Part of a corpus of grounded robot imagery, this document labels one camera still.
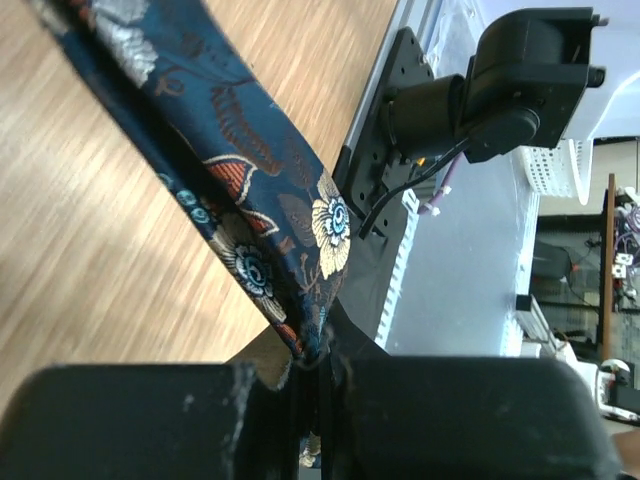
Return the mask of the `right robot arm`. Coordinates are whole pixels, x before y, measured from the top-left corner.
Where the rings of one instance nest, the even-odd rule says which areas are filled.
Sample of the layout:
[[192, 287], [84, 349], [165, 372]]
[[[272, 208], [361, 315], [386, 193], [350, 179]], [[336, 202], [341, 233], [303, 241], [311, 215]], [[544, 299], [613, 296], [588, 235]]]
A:
[[409, 160], [464, 155], [471, 163], [520, 146], [556, 147], [585, 91], [604, 83], [590, 46], [606, 23], [587, 7], [497, 18], [465, 75], [399, 88], [383, 101], [379, 120], [390, 147]]

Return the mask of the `navy floral tie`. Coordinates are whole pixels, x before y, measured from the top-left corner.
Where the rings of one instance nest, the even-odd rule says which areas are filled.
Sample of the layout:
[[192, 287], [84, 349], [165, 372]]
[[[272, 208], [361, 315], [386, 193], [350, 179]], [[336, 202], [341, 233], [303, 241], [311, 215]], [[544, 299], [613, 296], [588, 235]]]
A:
[[347, 270], [349, 210], [205, 5], [32, 7], [291, 356], [314, 363]]

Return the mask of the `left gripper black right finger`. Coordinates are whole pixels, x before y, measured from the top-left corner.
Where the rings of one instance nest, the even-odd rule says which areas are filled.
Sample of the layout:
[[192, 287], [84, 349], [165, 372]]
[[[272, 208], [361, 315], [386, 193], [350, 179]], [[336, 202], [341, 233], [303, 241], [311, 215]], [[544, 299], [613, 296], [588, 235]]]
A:
[[392, 356], [335, 304], [319, 424], [326, 479], [617, 479], [582, 378], [554, 359]]

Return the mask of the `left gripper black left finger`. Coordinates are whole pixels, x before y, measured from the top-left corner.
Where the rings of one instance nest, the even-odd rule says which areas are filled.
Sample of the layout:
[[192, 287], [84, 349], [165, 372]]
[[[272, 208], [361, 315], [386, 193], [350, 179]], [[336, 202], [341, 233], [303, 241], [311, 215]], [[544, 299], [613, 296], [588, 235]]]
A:
[[67, 365], [1, 419], [5, 479], [294, 479], [293, 397], [253, 366]]

